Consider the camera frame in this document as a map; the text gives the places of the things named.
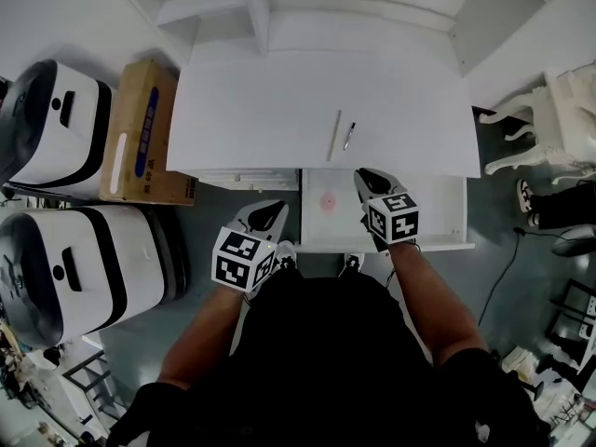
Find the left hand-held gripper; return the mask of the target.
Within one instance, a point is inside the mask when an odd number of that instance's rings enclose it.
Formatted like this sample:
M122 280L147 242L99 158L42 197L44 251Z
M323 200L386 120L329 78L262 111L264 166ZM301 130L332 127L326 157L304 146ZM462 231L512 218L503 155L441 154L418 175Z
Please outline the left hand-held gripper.
M212 251L211 279L237 291L251 292L271 274L289 206L267 199L244 206L222 227Z

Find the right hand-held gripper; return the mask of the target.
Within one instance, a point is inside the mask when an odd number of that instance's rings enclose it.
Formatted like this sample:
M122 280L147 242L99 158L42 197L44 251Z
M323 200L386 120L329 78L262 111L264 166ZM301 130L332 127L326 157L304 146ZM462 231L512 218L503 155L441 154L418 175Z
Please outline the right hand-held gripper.
M356 169L354 184L378 252L418 235L418 205L393 175L378 169Z

